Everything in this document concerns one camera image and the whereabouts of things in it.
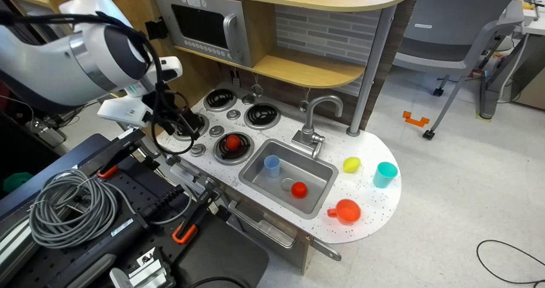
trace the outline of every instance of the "microwave window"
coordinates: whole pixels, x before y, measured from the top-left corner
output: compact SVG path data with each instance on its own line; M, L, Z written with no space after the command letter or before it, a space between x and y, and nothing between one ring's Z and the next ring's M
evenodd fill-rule
M175 4L171 7L183 36L227 49L222 14Z

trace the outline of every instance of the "white speckled countertop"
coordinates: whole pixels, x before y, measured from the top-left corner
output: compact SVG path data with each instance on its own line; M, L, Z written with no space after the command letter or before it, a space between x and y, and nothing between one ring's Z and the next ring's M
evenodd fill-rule
M239 110L241 116L234 121L228 120L226 111L210 112L206 110L203 100L193 106L193 112L205 115L210 120L210 127L222 125L225 128L225 133L241 131L249 135L255 143L254 153L269 138L275 138L291 145L293 135L301 129L305 122L305 114L298 109L266 97L259 97L256 98L254 104L272 103L278 107L282 117L275 127L265 131L255 131L244 123L244 113L252 104L245 105L240 101L240 98L249 92L228 84L221 84L217 88L228 88L236 93L239 99L230 109ZM318 158L336 166L339 175L318 215L311 220L301 218L240 182L238 174L247 161L234 166L218 163L212 154L212 148L218 137L211 137L208 131L197 140L197 143L206 146L204 155L193 157L187 153L181 156L325 243L356 241L373 234L386 224L396 210L401 196L401 172L385 189L374 187L373 175L380 162L386 161L397 165L395 158L378 137L366 131L362 131L358 137L350 137L346 135L346 125L318 115L314 115L314 127L317 133L325 136L325 143ZM182 150L189 145L188 142L178 141L166 132L158 136L158 142L172 151ZM346 173L342 168L343 162L352 156L360 158L361 166L355 173ZM343 225L336 218L327 216L327 209L335 207L340 199L352 199L360 205L362 217L358 222L352 225Z

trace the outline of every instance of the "faucet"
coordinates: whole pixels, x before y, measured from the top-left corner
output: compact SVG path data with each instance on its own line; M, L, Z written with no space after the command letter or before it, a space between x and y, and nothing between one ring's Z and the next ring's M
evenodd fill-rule
M322 96L312 100L306 109L306 121L303 125L301 131L297 131L295 136L292 139L292 142L299 144L303 147L309 148L312 150L312 158L316 158L320 153L321 145L325 141L325 137L319 135L314 131L314 126L312 125L312 118L314 115L314 108L316 105L321 102L331 101L337 105L335 109L335 117L340 117L342 115L342 100L338 96Z

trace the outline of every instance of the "gray tile backsplash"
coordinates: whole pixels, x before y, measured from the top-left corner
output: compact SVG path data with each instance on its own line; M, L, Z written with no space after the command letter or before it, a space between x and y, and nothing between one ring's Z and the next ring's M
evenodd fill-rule
M276 5L277 45L366 65L380 11L341 13ZM335 88L357 96L361 76Z

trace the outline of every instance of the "red ball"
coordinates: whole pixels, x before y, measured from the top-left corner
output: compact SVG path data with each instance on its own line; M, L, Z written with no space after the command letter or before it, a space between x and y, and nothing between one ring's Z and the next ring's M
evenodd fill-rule
M228 150L237 150L240 146L240 138L237 135L229 135L226 140Z
M302 199L303 197L306 197L306 194L307 194L307 188L305 183L296 182L292 185L292 195L296 197L297 199Z

